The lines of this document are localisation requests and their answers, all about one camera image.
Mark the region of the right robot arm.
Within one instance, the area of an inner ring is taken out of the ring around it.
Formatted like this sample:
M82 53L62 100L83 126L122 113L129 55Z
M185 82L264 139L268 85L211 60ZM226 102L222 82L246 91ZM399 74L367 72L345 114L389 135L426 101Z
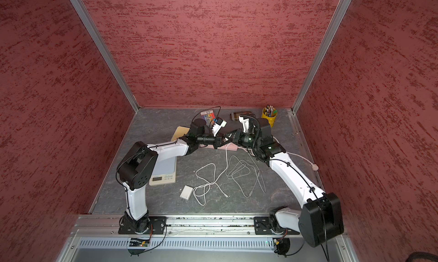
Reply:
M264 118L240 115L242 127L224 135L235 145L250 149L266 163L292 191L300 210L285 207L274 213L275 224L299 232L305 242L317 247L344 233L341 201L313 183L290 158L286 149L272 136Z

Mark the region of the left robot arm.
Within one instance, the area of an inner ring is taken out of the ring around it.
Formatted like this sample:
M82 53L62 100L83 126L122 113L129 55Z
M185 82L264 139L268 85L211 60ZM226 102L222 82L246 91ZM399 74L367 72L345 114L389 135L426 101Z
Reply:
M201 119L192 121L187 134L173 142L145 144L138 141L116 168L116 181L124 187L126 210L119 222L119 234L151 232L146 186L154 171L174 171L177 157L192 154L200 146L222 146L224 138Z

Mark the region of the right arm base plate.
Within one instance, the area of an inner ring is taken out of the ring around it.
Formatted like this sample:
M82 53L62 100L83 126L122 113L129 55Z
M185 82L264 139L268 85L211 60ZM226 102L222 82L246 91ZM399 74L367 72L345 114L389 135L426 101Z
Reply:
M256 235L283 236L300 234L292 229L281 227L273 216L256 216L253 221Z

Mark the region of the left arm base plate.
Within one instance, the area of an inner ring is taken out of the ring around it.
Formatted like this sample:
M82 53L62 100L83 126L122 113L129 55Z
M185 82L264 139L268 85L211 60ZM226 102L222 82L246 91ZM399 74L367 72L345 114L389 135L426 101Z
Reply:
M148 216L140 220L132 220L124 215L119 221L118 234L120 235L163 235L167 218L165 216Z

